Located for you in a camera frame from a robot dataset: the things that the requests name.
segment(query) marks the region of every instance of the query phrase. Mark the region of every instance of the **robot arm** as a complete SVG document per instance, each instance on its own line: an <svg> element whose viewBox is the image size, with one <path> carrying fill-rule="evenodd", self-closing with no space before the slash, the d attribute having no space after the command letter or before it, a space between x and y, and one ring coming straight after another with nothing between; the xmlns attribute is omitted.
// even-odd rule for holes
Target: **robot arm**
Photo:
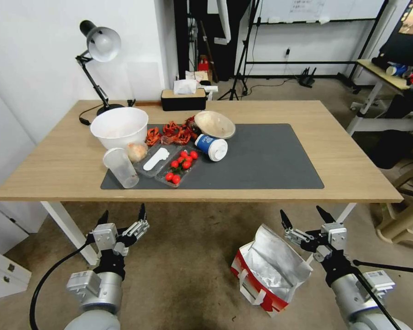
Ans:
<svg viewBox="0 0 413 330"><path fill-rule="evenodd" d="M138 220L129 228L116 229L114 223L107 223L106 211L90 232L100 251L100 263L94 270L73 273L66 288L81 304L84 313L72 320L66 330L119 330L116 313L121 307L122 282L125 278L124 257L130 246L135 244L150 227L144 204L141 205Z"/></svg>
<svg viewBox="0 0 413 330"><path fill-rule="evenodd" d="M326 283L335 293L341 315L350 330L410 330L394 320L383 306L383 298L395 283L383 271L361 273L344 256L347 229L317 206L324 224L320 230L294 229L287 215L280 211L285 237L313 254L326 271Z"/></svg>

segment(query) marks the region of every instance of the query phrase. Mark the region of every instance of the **plastic cup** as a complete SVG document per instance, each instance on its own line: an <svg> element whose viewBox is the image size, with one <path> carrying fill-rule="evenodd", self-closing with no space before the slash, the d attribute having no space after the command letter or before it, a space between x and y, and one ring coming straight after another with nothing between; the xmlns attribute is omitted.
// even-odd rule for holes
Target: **plastic cup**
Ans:
<svg viewBox="0 0 413 330"><path fill-rule="evenodd" d="M199 135L196 142L196 147L208 154L212 161L219 161L225 157L228 151L228 144L223 139L216 139L205 134Z"/></svg>
<svg viewBox="0 0 413 330"><path fill-rule="evenodd" d="M112 171L113 175L126 189L133 188L139 182L138 174L128 159L123 148L109 149L102 158L104 165Z"/></svg>

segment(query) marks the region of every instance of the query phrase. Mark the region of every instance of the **white bowl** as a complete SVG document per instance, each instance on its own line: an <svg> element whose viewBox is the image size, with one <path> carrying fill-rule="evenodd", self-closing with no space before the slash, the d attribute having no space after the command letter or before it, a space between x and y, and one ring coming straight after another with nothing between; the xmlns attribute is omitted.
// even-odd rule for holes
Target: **white bowl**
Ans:
<svg viewBox="0 0 413 330"><path fill-rule="evenodd" d="M213 138L227 139L235 133L234 123L215 111L201 111L194 116L194 121L202 133Z"/></svg>
<svg viewBox="0 0 413 330"><path fill-rule="evenodd" d="M90 131L108 149L143 143L147 136L148 115L138 108L115 108L97 116Z"/></svg>

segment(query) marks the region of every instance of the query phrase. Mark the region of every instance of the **red and white bag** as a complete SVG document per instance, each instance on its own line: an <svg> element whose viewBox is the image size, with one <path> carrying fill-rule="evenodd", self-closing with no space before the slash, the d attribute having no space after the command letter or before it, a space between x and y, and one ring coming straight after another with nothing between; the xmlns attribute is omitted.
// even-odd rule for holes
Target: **red and white bag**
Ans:
<svg viewBox="0 0 413 330"><path fill-rule="evenodd" d="M273 317L291 302L312 268L281 237L261 225L255 240L237 251L231 271L239 279L243 296Z"/></svg>

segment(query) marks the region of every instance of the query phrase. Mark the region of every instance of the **plastic stool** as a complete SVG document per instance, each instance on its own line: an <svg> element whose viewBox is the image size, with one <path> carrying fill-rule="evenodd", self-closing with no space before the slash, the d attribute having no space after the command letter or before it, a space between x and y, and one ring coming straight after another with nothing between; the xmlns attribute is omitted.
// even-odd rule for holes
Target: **plastic stool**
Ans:
<svg viewBox="0 0 413 330"><path fill-rule="evenodd" d="M401 186L413 178L413 169L401 175L393 186L401 191ZM390 243L413 241L413 202L401 212L397 212L392 204L381 204L383 220L376 227L379 238Z"/></svg>

